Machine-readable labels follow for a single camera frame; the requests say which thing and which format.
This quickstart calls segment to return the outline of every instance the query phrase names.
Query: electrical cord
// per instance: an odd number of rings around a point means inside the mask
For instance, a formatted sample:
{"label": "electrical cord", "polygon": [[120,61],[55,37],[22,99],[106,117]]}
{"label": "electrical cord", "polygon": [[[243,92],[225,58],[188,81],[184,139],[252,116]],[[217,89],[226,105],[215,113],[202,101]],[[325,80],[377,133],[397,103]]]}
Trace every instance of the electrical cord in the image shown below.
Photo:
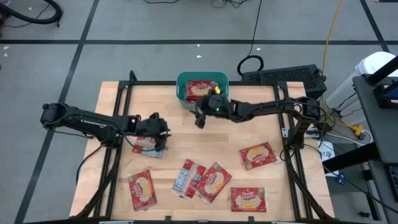
{"label": "electrical cord", "polygon": [[340,147],[339,145],[337,145],[337,144],[334,144],[334,146],[337,146],[337,148],[339,148],[339,149],[341,149],[344,153],[346,153],[347,151],[345,151],[345,149],[343,149],[342,147]]}
{"label": "electrical cord", "polygon": [[341,102],[340,105],[338,105],[338,106],[335,108],[335,110],[338,110],[341,106],[343,106],[343,104],[344,104],[347,100],[349,100],[351,97],[353,97],[353,96],[355,96],[355,95],[356,95],[356,92],[354,92],[354,94],[352,94],[351,96],[349,96],[347,99],[343,100],[343,102]]}
{"label": "electrical cord", "polygon": [[259,9],[257,11],[257,18],[256,18],[256,25],[254,26],[254,33],[253,33],[253,38],[251,40],[251,46],[250,46],[250,52],[248,54],[248,56],[246,56],[244,59],[242,59],[242,61],[239,62],[238,67],[236,68],[238,74],[240,76],[243,76],[242,71],[241,71],[241,66],[242,64],[247,61],[250,58],[256,58],[258,59],[258,61],[260,61],[260,67],[259,69],[257,69],[257,71],[261,71],[264,68],[264,60],[262,59],[262,57],[258,56],[258,55],[250,55],[251,51],[253,49],[253,44],[254,44],[254,38],[256,36],[256,31],[257,31],[257,23],[259,21],[259,16],[260,16],[260,9],[261,9],[261,4],[262,4],[262,0],[260,0],[260,4],[259,4]]}
{"label": "electrical cord", "polygon": [[82,167],[82,165],[86,162],[86,160],[88,158],[90,158],[91,156],[93,156],[96,152],[98,152],[103,146],[99,146],[97,149],[95,149],[92,153],[90,153],[88,156],[86,156],[83,161],[80,163],[79,167],[77,168],[77,172],[76,172],[76,185],[77,182],[79,181],[79,173],[80,173],[80,169]]}
{"label": "electrical cord", "polygon": [[232,5],[235,9],[238,9],[239,7],[241,7],[241,5],[242,5],[243,3],[245,3],[245,2],[248,1],[248,0],[242,0],[242,1],[240,1],[240,2],[236,2],[236,1],[232,1],[232,0],[226,0],[226,1],[228,1],[229,3],[231,3],[231,5]]}
{"label": "electrical cord", "polygon": [[315,147],[313,147],[313,146],[310,146],[309,144],[304,144],[304,146],[308,146],[309,148],[311,148],[311,149],[314,149],[314,150],[316,150],[317,152],[319,152],[319,155],[321,156],[321,160],[322,160],[322,153],[319,151],[319,149],[317,149],[317,148],[315,148]]}
{"label": "electrical cord", "polygon": [[[43,12],[44,12],[46,9],[48,9],[49,7],[50,7],[50,4],[48,4],[47,7],[45,7],[45,8],[39,13],[39,15],[38,15],[35,19],[38,19],[38,18],[43,14]],[[28,22],[28,23],[23,24],[23,25],[20,25],[20,26],[10,26],[10,25],[4,25],[4,26],[5,26],[5,27],[12,27],[12,28],[20,28],[20,27],[25,27],[25,26],[31,25],[31,24],[32,24],[31,22]]]}
{"label": "electrical cord", "polygon": [[54,132],[55,133],[59,133],[59,134],[66,134],[66,135],[71,135],[71,136],[78,136],[78,137],[81,137],[81,138],[92,139],[91,137],[87,137],[87,136],[84,136],[82,134],[66,133],[66,132],[63,132],[63,131],[54,131]]}
{"label": "electrical cord", "polygon": [[53,0],[44,0],[44,1],[49,3],[55,9],[55,14],[48,19],[38,19],[38,18],[31,18],[31,17],[24,16],[21,13],[18,13],[16,11],[12,10],[11,8],[5,6],[2,3],[0,3],[0,9],[3,9],[8,14],[10,14],[20,20],[30,22],[33,24],[51,24],[51,23],[59,21],[62,17],[62,10],[61,10],[61,7],[59,6],[59,4]]}
{"label": "electrical cord", "polygon": [[[285,159],[282,159],[282,153],[285,151],[285,149],[283,149],[283,150],[281,150],[281,152],[279,153],[279,158],[282,160],[282,161],[286,161]],[[294,154],[295,154],[295,151],[293,151],[293,153],[290,155],[290,158],[292,158],[293,156],[294,156]]]}
{"label": "electrical cord", "polygon": [[262,0],[260,0],[259,9],[258,9],[258,11],[257,11],[256,25],[254,26],[253,38],[251,39],[250,52],[249,52],[248,56],[250,56],[251,51],[252,51],[252,49],[253,49],[254,38],[255,38],[255,36],[256,36],[256,31],[257,31],[257,23],[259,22],[261,3],[262,3]]}
{"label": "electrical cord", "polygon": [[[323,63],[322,63],[322,74],[321,74],[321,76],[325,76],[324,74],[325,74],[325,68],[326,68],[326,56],[327,56],[327,53],[328,53],[329,41],[330,41],[330,38],[331,38],[331,34],[333,33],[333,29],[335,28],[335,22],[336,22],[336,19],[337,19],[337,15],[340,12],[342,3],[343,3],[343,0],[340,0],[339,3],[338,3],[337,10],[336,10],[335,16],[333,18],[333,22],[331,23],[331,26],[330,26],[328,38],[326,39],[325,51],[323,52]],[[323,98],[323,95],[321,96],[321,101],[322,101],[323,107],[327,110],[327,106],[326,106],[326,103],[325,103],[325,99]],[[328,119],[331,119],[332,121],[334,121],[336,124],[339,124],[341,126],[351,127],[351,125],[340,123],[340,122],[336,121],[335,118],[331,118],[331,116],[328,113],[327,113],[327,117],[328,117]]]}
{"label": "electrical cord", "polygon": [[370,131],[364,129],[364,130],[362,130],[361,132],[362,132],[362,133],[368,133],[369,136],[371,137],[371,140],[370,140],[369,143],[373,142],[373,135],[372,135],[372,133],[371,133]]}
{"label": "electrical cord", "polygon": [[361,188],[359,188],[357,185],[353,184],[351,181],[347,180],[347,179],[342,179],[339,175],[334,174],[332,171],[330,171],[330,169],[326,168],[325,166],[323,166],[323,168],[325,170],[327,170],[329,173],[335,175],[337,178],[339,178],[340,180],[343,181],[347,181],[347,183],[351,184],[353,187],[355,187],[356,189],[358,189],[359,191],[361,191],[362,193],[364,193],[366,196],[372,198],[373,200],[377,201],[381,206],[383,206],[386,209],[389,209],[390,211],[397,213],[398,214],[398,210],[393,209],[392,207],[386,205],[385,203],[382,203],[379,199],[377,199],[376,197],[373,197],[371,194],[367,193],[366,191],[362,190]]}
{"label": "electrical cord", "polygon": [[345,140],[347,140],[347,141],[350,141],[350,142],[353,142],[353,143],[355,143],[355,144],[359,144],[360,146],[364,146],[364,144],[362,144],[362,143],[359,143],[359,142],[357,142],[357,141],[354,141],[354,140],[352,140],[352,139],[350,139],[350,138],[347,138],[347,137],[344,137],[344,136],[339,136],[339,135],[336,135],[336,134],[330,134],[330,133],[326,133],[326,134],[327,134],[327,135],[329,135],[329,136],[336,137],[336,138],[345,139]]}
{"label": "electrical cord", "polygon": [[347,117],[347,116],[353,114],[354,112],[357,112],[357,111],[360,111],[360,110],[362,110],[362,106],[361,106],[360,109],[353,110],[353,111],[351,111],[351,113],[349,113],[349,114],[347,114],[347,115],[344,115],[344,116],[341,116],[341,117],[342,117],[342,118],[345,118],[345,117]]}
{"label": "electrical cord", "polygon": [[[341,134],[339,131],[337,131],[337,130],[335,130],[334,129],[334,131],[336,131],[339,135],[341,135],[341,136],[344,136],[344,134]],[[372,136],[372,134],[368,131],[368,130],[362,130],[361,131],[362,133],[364,133],[364,132],[366,132],[366,133],[368,133],[369,135],[370,135],[370,137],[371,137],[371,140],[369,141],[369,143],[372,143],[373,142],[373,136]]]}

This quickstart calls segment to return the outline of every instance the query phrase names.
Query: black floor stripe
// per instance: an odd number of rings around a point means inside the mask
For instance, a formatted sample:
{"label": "black floor stripe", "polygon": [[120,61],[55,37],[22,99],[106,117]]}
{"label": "black floor stripe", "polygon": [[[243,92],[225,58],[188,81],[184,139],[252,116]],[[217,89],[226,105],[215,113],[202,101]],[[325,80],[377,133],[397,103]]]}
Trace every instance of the black floor stripe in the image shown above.
{"label": "black floor stripe", "polygon": [[[88,30],[90,29],[91,22],[93,21],[94,14],[95,14],[96,8],[98,6],[98,1],[99,0],[93,1],[93,5],[92,5],[91,11],[88,15],[86,25],[85,25],[85,28],[83,30],[80,40],[85,40],[87,38]],[[65,83],[63,84],[60,98],[58,100],[59,103],[65,102],[65,98],[67,97],[67,93],[68,93],[70,84],[72,82],[73,75],[75,74],[76,66],[79,61],[82,49],[83,49],[83,44],[80,43],[76,49],[75,56],[73,57],[72,63],[70,65],[69,72],[66,77]],[[45,158],[47,157],[47,153],[50,149],[53,134],[54,134],[53,131],[47,131],[47,134],[44,139],[44,143],[40,150],[39,157],[37,158],[36,165],[34,167],[32,176],[30,177],[29,184],[26,188],[24,198],[22,199],[21,205],[19,206],[18,213],[17,213],[16,219],[15,219],[15,223],[23,223],[24,222],[26,212],[29,208],[29,204],[30,204],[30,201],[32,200],[34,190],[36,188],[37,182],[39,181],[40,173],[43,169]]]}
{"label": "black floor stripe", "polygon": [[[91,44],[91,45],[156,45],[156,44],[251,44],[251,40],[1,40],[2,44]],[[325,40],[255,40],[264,45],[325,45]],[[331,40],[330,45],[379,45],[378,40]]]}
{"label": "black floor stripe", "polygon": [[[85,44],[156,45],[156,44],[251,44],[251,40],[86,40]],[[325,45],[325,40],[255,40],[264,45]],[[377,40],[332,40],[330,45],[377,45]]]}
{"label": "black floor stripe", "polygon": [[0,44],[80,44],[80,40],[0,40]]}
{"label": "black floor stripe", "polygon": [[363,7],[363,10],[365,11],[365,14],[368,17],[368,20],[369,20],[369,22],[370,22],[370,24],[372,26],[374,34],[376,35],[378,41],[380,42],[381,49],[383,49],[383,51],[385,51],[385,52],[390,52],[388,47],[387,47],[387,45],[386,45],[386,43],[385,43],[385,41],[384,41],[383,36],[381,35],[381,32],[380,32],[380,30],[379,30],[379,28],[378,28],[378,26],[376,24],[376,21],[373,18],[373,15],[371,13],[371,10],[369,9],[368,4],[366,4],[365,0],[360,0],[360,1],[361,1],[361,5]]}
{"label": "black floor stripe", "polygon": [[40,173],[44,165],[44,160],[49,151],[53,135],[54,135],[53,131],[47,131],[47,134],[45,135],[44,142],[40,150],[40,154],[37,158],[36,165],[33,169],[32,176],[30,177],[30,181],[27,185],[24,198],[22,199],[21,205],[19,206],[17,217],[15,218],[14,223],[24,222],[27,209],[29,208],[30,200],[32,200],[32,196],[35,191],[37,182],[39,181]]}

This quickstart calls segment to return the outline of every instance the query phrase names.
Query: metal bracket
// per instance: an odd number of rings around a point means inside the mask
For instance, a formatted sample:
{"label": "metal bracket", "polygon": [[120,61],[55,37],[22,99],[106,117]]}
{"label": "metal bracket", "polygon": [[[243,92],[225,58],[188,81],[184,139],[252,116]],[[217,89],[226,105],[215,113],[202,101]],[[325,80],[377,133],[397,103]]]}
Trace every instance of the metal bracket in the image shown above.
{"label": "metal bracket", "polygon": [[287,138],[289,136],[289,129],[288,128],[282,128],[282,137]]}

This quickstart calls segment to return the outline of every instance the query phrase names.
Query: plastic bin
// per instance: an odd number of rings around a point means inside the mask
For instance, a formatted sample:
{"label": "plastic bin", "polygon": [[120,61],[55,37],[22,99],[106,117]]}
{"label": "plastic bin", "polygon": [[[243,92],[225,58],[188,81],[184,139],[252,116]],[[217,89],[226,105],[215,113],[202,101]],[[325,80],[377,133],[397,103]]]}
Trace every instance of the plastic bin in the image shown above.
{"label": "plastic bin", "polygon": [[186,109],[193,109],[193,104],[185,102],[187,92],[186,84],[189,81],[215,81],[223,92],[222,95],[228,97],[229,82],[228,77],[222,72],[183,72],[177,78],[176,96],[181,105]]}

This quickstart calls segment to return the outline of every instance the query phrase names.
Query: black cable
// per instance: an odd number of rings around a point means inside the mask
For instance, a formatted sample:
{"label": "black cable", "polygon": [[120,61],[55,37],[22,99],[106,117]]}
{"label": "black cable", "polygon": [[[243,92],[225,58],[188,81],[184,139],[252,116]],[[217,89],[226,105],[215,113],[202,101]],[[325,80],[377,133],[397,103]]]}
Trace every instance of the black cable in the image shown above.
{"label": "black cable", "polygon": [[390,211],[397,213],[398,214],[398,210],[393,209],[392,207],[386,205],[385,203],[382,203],[379,199],[373,197],[371,194],[367,193],[366,191],[362,190],[361,188],[359,188],[358,186],[356,186],[355,184],[353,184],[351,181],[347,180],[347,179],[342,179],[339,175],[334,174],[332,171],[330,171],[330,169],[326,168],[325,166],[323,166],[323,168],[325,170],[327,170],[329,173],[335,175],[337,178],[339,178],[342,181],[347,181],[349,184],[351,184],[353,187],[355,187],[356,189],[358,189],[359,191],[361,191],[362,193],[364,193],[366,196],[372,198],[373,200],[377,201],[379,204],[381,204],[381,206],[383,206],[384,208],[389,209]]}
{"label": "black cable", "polygon": [[344,116],[341,116],[341,117],[342,117],[342,118],[344,118],[344,117],[347,117],[347,116],[349,116],[349,115],[353,114],[354,112],[357,112],[357,111],[360,111],[360,110],[362,110],[362,106],[361,106],[361,108],[360,108],[360,109],[353,110],[353,111],[351,111],[351,113],[349,113],[349,114],[347,114],[347,115],[344,115]]}
{"label": "black cable", "polygon": [[59,134],[66,134],[66,135],[78,136],[78,137],[81,137],[81,138],[91,139],[90,137],[84,136],[82,134],[66,133],[66,132],[63,132],[63,131],[54,131],[54,132],[55,133],[59,133]]}
{"label": "black cable", "polygon": [[241,5],[242,5],[243,3],[245,3],[245,2],[248,1],[248,0],[242,0],[241,2],[236,2],[236,1],[232,1],[232,0],[226,0],[226,1],[228,1],[229,3],[231,3],[231,5],[232,5],[235,9],[238,9],[239,7],[241,7]]}
{"label": "black cable", "polygon": [[175,1],[172,1],[172,2],[165,2],[165,1],[150,2],[150,1],[147,1],[147,0],[143,0],[143,1],[148,3],[148,4],[174,4],[174,3],[178,2],[179,0],[175,0]]}
{"label": "black cable", "polygon": [[250,56],[251,50],[253,49],[254,38],[255,38],[255,36],[256,36],[256,31],[257,31],[257,23],[259,22],[261,3],[262,3],[262,0],[260,0],[259,9],[258,9],[258,11],[257,11],[256,25],[254,26],[253,38],[252,38],[252,40],[251,40],[251,47],[250,47],[250,52],[249,52],[248,56]]}
{"label": "black cable", "polygon": [[58,3],[58,2],[55,2],[55,3],[57,3],[57,5],[60,7],[60,9],[61,9],[61,17],[60,17],[60,19],[57,21],[57,27],[60,27],[60,21],[61,21],[61,18],[62,18],[62,16],[63,16],[63,7]]}
{"label": "black cable", "polygon": [[315,148],[315,147],[313,147],[313,146],[310,146],[309,144],[304,144],[304,146],[308,146],[308,147],[310,147],[311,149],[314,149],[314,150],[316,150],[318,153],[319,153],[319,155],[321,156],[321,160],[322,160],[322,153],[319,151],[319,149],[317,149],[317,148]]}
{"label": "black cable", "polygon": [[[283,149],[280,153],[279,153],[279,158],[282,160],[282,161],[286,161],[285,159],[282,159],[282,153],[285,151],[285,149]],[[295,154],[295,151],[293,151],[293,153],[290,155],[290,158],[292,158],[293,156],[294,156],[294,154]]]}
{"label": "black cable", "polygon": [[349,100],[351,97],[355,96],[356,92],[354,92],[354,94],[352,94],[351,96],[349,96],[347,99],[343,100],[343,102],[340,103],[340,105],[338,105],[335,109],[338,110],[338,108],[340,108],[341,106],[343,106],[343,104]]}
{"label": "black cable", "polygon": [[342,147],[340,147],[339,145],[337,145],[337,144],[334,144],[334,146],[337,146],[337,148],[339,148],[339,149],[341,149],[344,153],[347,153],[347,151],[346,150],[344,150]]}
{"label": "black cable", "polygon": [[240,62],[238,63],[238,67],[236,68],[238,74],[239,74],[240,76],[242,76],[242,77],[243,77],[243,74],[242,74],[242,71],[241,71],[241,66],[242,66],[242,64],[243,64],[245,61],[249,60],[250,58],[256,58],[256,59],[258,59],[258,61],[260,61],[260,67],[257,69],[257,71],[261,71],[261,70],[264,68],[264,60],[262,59],[262,57],[260,57],[260,56],[258,56],[258,55],[250,55],[250,54],[251,54],[251,51],[252,51],[252,49],[253,49],[254,38],[255,38],[255,36],[256,36],[257,23],[258,23],[258,21],[259,21],[259,15],[260,15],[260,10],[261,10],[261,3],[262,3],[262,0],[260,0],[259,9],[258,9],[258,11],[257,11],[256,25],[254,26],[254,33],[253,33],[253,38],[252,38],[252,40],[251,40],[250,52],[249,52],[248,56],[246,56],[244,59],[242,59],[242,61],[240,61]]}
{"label": "black cable", "polygon": [[31,18],[31,17],[24,16],[21,13],[18,13],[16,11],[12,10],[11,8],[5,6],[3,3],[0,3],[0,9],[3,9],[8,14],[10,14],[18,19],[21,19],[26,22],[34,23],[34,24],[51,24],[53,22],[59,21],[62,17],[62,10],[61,10],[59,4],[57,4],[53,0],[44,0],[44,1],[49,3],[55,9],[54,16],[52,16],[48,19],[37,19],[37,18]]}
{"label": "black cable", "polygon": [[[46,10],[46,9],[48,9],[50,7],[50,4],[48,4],[47,5],[47,7],[45,7],[40,13],[39,13],[39,15],[35,18],[35,19],[38,19],[42,14],[43,14],[43,12]],[[26,23],[26,24],[24,24],[24,25],[20,25],[20,26],[10,26],[10,25],[4,25],[5,27],[12,27],[12,28],[20,28],[20,27],[25,27],[25,26],[28,26],[28,25],[31,25],[32,23],[31,22],[28,22],[28,23]]]}
{"label": "black cable", "polygon": [[94,155],[96,152],[98,152],[101,148],[102,148],[102,146],[95,149],[92,153],[90,153],[87,157],[85,157],[85,159],[83,159],[83,161],[80,163],[79,167],[77,168],[77,172],[76,172],[76,185],[77,185],[77,182],[79,181],[79,173],[80,173],[80,168],[82,167],[82,165],[86,162],[86,160],[88,158],[90,158],[92,155]]}
{"label": "black cable", "polygon": [[[221,2],[221,5],[220,5],[220,6],[214,5],[214,2],[215,2],[215,1]],[[225,6],[227,5],[227,2],[229,2],[229,3],[231,3],[231,5],[232,5],[235,9],[238,9],[238,8],[241,7],[241,5],[242,5],[243,3],[245,3],[246,1],[248,1],[248,0],[242,0],[241,2],[236,2],[236,1],[232,1],[232,0],[212,0],[211,6],[212,6],[213,8],[219,9],[219,8],[225,7]]]}

